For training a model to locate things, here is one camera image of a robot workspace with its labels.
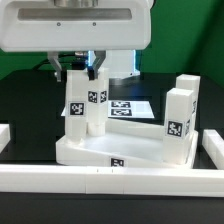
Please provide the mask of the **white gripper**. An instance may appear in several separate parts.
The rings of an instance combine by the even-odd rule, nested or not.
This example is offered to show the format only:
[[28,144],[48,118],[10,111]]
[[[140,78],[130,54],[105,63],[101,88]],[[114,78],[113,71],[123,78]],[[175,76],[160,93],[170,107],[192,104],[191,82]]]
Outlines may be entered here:
[[[60,7],[56,0],[0,0],[0,49],[48,52],[61,81],[61,51],[138,50],[151,41],[152,0],[96,0],[93,7]],[[106,58],[95,51],[90,80]]]

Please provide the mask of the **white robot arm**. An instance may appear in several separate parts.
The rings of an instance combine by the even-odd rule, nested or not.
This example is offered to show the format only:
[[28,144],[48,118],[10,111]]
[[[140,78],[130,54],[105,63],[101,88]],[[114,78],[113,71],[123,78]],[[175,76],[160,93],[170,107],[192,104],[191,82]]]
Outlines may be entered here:
[[155,0],[0,0],[0,49],[45,52],[60,77],[61,52],[87,51],[111,78],[135,72],[135,52],[151,41]]

